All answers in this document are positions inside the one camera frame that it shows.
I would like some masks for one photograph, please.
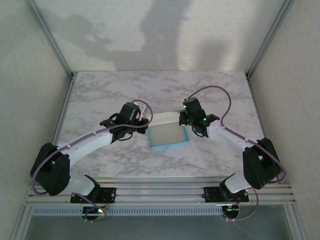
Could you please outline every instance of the white marble tabletop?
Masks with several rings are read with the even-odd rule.
[[[183,108],[195,90],[219,85],[231,95],[225,124],[258,139],[263,137],[245,74],[241,71],[81,71],[75,80],[59,142],[96,129],[126,102],[141,99],[154,113]],[[228,98],[209,88],[196,95],[206,114],[223,115]],[[241,171],[242,156],[228,146],[197,137],[188,128],[189,142],[151,149],[148,136],[134,134],[79,160],[72,172],[91,177],[224,177]]]

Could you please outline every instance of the white wall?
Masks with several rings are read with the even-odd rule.
[[[319,13],[319,0],[296,0],[251,80],[311,240],[320,239]]]
[[[245,71],[283,1],[36,0],[73,71]]]
[[[37,151],[49,141],[65,74],[20,0],[0,3],[0,239],[16,221]]]

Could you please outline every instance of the marble surface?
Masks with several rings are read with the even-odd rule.
[[[245,74],[241,71],[82,71],[75,80],[60,135],[67,142],[96,129],[102,120],[118,113],[134,99],[148,102],[154,113],[183,108],[195,90],[219,85],[231,95],[225,124],[248,136],[262,138]],[[199,92],[206,114],[221,117],[228,98],[219,89]],[[200,138],[188,127],[187,144],[151,149],[147,135],[134,134],[79,160],[72,172],[92,177],[221,177],[242,170],[242,155],[209,138]]]

